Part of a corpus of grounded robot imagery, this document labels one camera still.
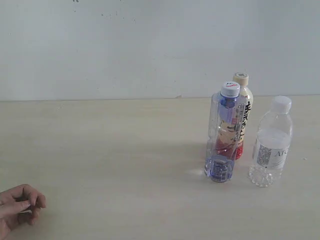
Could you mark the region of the person's bare hand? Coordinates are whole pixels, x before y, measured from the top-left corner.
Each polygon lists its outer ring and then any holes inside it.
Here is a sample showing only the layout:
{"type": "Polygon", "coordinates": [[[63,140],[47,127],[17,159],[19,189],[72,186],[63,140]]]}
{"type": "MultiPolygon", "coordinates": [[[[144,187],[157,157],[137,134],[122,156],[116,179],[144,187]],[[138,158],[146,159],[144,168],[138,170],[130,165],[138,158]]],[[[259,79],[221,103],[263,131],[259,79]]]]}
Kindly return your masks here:
{"type": "Polygon", "coordinates": [[[0,193],[0,238],[21,225],[34,225],[41,209],[46,208],[46,197],[29,184],[21,184],[0,193]]]}

